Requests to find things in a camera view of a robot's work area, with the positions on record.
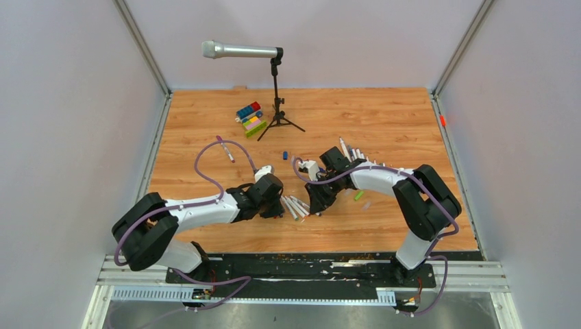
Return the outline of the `white marker red tip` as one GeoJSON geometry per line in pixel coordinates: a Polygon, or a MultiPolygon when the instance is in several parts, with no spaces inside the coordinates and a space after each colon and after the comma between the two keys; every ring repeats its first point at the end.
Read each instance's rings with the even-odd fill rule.
{"type": "Polygon", "coordinates": [[[300,213],[300,216],[303,218],[309,217],[310,213],[308,212],[308,210],[306,210],[302,204],[296,200],[296,199],[291,199],[292,203],[295,205],[297,211],[300,213]]]}

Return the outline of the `white marker orange cap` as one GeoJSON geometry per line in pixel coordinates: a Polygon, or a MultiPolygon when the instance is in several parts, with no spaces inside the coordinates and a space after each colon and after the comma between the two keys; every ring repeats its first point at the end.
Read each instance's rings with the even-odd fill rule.
{"type": "Polygon", "coordinates": [[[290,197],[286,197],[286,199],[288,200],[289,204],[293,207],[293,209],[295,210],[296,214],[299,216],[299,220],[301,222],[304,222],[305,221],[305,218],[303,218],[303,217],[300,216],[300,213],[297,211],[295,205],[292,203],[291,198],[290,197]]]}

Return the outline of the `white marker dark green cap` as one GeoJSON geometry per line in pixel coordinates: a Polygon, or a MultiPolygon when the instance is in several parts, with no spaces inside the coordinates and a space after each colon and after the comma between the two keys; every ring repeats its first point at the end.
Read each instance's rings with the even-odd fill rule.
{"type": "Polygon", "coordinates": [[[283,201],[285,207],[289,210],[290,214],[292,215],[293,219],[295,221],[299,220],[299,216],[296,214],[295,210],[293,209],[293,207],[289,204],[288,200],[285,198],[285,196],[281,197],[281,200],[283,201]]]}

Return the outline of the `white marker blue end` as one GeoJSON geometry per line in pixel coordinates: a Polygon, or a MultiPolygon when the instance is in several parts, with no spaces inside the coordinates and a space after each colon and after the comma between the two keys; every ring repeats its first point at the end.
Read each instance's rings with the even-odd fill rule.
{"type": "Polygon", "coordinates": [[[340,142],[341,149],[342,149],[342,151],[343,151],[343,153],[344,153],[345,157],[346,157],[348,160],[351,160],[350,152],[349,152],[349,150],[348,150],[348,148],[347,148],[347,145],[345,144],[345,141],[344,141],[344,140],[343,140],[341,137],[339,137],[339,142],[340,142]]]}

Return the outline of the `white marker navy cap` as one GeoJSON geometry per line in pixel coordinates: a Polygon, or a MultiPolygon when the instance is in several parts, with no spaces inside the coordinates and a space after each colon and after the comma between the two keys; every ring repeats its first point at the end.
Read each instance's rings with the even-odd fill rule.
{"type": "MultiPolygon", "coordinates": [[[[296,203],[298,203],[300,206],[302,206],[302,207],[303,207],[305,210],[309,210],[309,212],[310,212],[310,205],[309,205],[309,204],[307,204],[306,202],[303,202],[302,200],[300,200],[300,199],[298,199],[298,198],[296,198],[295,196],[292,196],[292,195],[290,196],[290,198],[291,198],[291,199],[292,199],[294,202],[296,202],[296,203]]],[[[321,213],[321,212],[314,212],[314,213],[312,213],[312,214],[315,214],[316,216],[319,216],[319,217],[322,215],[322,213],[321,213]]]]}

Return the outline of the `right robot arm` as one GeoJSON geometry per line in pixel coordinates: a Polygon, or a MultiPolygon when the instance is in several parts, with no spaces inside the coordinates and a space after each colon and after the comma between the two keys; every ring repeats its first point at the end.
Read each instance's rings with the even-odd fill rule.
{"type": "Polygon", "coordinates": [[[429,256],[439,240],[456,234],[460,202],[430,165],[416,169],[394,169],[363,158],[350,159],[333,147],[314,160],[294,159],[297,176],[307,173],[305,188],[310,213],[327,210],[344,190],[374,191],[397,200],[408,226],[408,233],[396,252],[391,276],[400,286],[412,284],[419,276],[418,266],[429,256]]]}

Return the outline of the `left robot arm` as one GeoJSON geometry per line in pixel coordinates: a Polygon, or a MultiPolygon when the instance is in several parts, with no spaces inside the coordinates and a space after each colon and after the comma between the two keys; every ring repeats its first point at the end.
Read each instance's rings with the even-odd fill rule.
{"type": "Polygon", "coordinates": [[[194,228],[237,223],[255,216],[274,218],[283,214],[280,201],[284,185],[272,173],[256,182],[222,190],[217,195],[197,199],[163,199],[148,193],[113,226],[118,243],[118,266],[142,271],[153,265],[184,272],[191,282],[204,282],[210,274],[207,255],[196,242],[185,243],[176,234],[194,228]]]}

